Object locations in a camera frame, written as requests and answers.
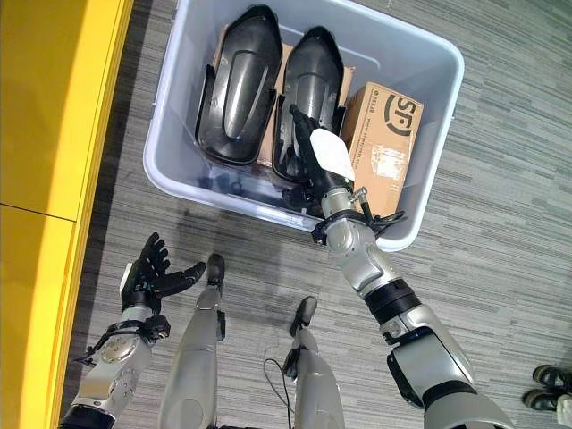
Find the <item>light blue plastic bin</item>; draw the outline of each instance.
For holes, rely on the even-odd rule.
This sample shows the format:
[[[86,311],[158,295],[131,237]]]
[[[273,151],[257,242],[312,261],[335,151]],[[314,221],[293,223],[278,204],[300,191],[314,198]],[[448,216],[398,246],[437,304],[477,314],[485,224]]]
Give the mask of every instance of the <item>light blue plastic bin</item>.
[[[408,219],[377,241],[386,251],[406,248],[419,231],[457,101],[464,71],[459,50],[423,29],[345,0],[265,3],[277,14],[285,43],[296,45],[315,25],[333,33],[344,63],[356,67],[350,96],[371,80],[425,105],[398,206]],[[252,4],[252,0],[180,0],[143,164],[148,178],[176,197],[311,231],[318,220],[284,207],[284,182],[272,169],[220,165],[206,159],[196,145],[205,66],[212,62],[223,26]]]

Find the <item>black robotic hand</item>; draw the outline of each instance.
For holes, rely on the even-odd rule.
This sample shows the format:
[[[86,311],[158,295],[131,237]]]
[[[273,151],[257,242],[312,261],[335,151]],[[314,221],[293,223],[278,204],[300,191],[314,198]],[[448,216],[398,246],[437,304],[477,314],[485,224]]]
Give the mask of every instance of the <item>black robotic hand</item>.
[[[321,129],[315,119],[300,112],[296,105],[290,106],[290,113],[294,117],[296,140],[310,179],[309,184],[304,188],[307,197],[319,202],[324,194],[332,189],[347,188],[350,192],[353,191],[353,173],[352,177],[346,177],[324,168],[324,160],[321,159],[324,154],[317,154],[313,146],[313,143],[319,144],[319,140],[339,138],[328,130]]]
[[[171,264],[164,241],[154,232],[147,239],[139,258],[131,265],[122,288],[122,311],[136,304],[143,304],[153,310],[154,315],[161,311],[161,298],[190,288],[206,269],[199,262],[185,271],[165,274]]]

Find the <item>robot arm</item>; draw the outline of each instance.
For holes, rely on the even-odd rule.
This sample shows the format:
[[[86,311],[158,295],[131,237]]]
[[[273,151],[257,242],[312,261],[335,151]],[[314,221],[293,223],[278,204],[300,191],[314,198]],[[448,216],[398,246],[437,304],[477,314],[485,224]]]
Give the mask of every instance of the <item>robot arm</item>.
[[[155,341],[171,326],[160,315],[161,298],[190,288],[205,271],[199,262],[184,272],[165,274],[169,261],[164,241],[154,233],[139,258],[128,264],[121,284],[122,316],[86,355],[77,359],[93,369],[58,425],[60,429],[111,429],[130,402]],[[98,361],[93,363],[96,355]]]
[[[318,129],[295,106],[290,112],[307,165],[308,187],[325,217],[313,235],[327,243],[393,347],[387,362],[403,398],[425,410],[425,429],[512,429],[501,409],[477,393],[473,367],[460,346],[377,247],[377,225],[366,191],[353,193],[354,176],[348,172],[351,163],[343,141]],[[323,150],[325,139],[329,150]],[[363,214],[354,207],[356,201]]]

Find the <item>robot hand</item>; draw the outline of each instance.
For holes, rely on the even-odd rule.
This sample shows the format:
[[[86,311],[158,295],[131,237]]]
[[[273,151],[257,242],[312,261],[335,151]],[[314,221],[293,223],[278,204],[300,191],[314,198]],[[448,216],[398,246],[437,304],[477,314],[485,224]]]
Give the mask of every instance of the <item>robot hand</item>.
[[[302,207],[309,202],[320,203],[330,189],[354,188],[354,171],[346,145],[338,136],[320,128],[318,123],[290,106],[294,117],[296,140],[307,168],[309,183],[288,190],[284,199],[290,206]]]
[[[129,307],[142,304],[151,308],[153,315],[161,312],[161,298],[190,288],[206,269],[199,262],[185,271],[165,274],[171,264],[164,241],[154,232],[147,239],[139,258],[127,265],[121,285],[122,312]]]

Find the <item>yellow cabinet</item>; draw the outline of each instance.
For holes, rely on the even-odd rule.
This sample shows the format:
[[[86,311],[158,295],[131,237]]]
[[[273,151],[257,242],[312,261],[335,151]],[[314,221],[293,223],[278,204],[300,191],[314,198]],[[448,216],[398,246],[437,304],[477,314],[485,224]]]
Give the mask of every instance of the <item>yellow cabinet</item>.
[[[132,0],[1,7],[2,423],[53,428]]]

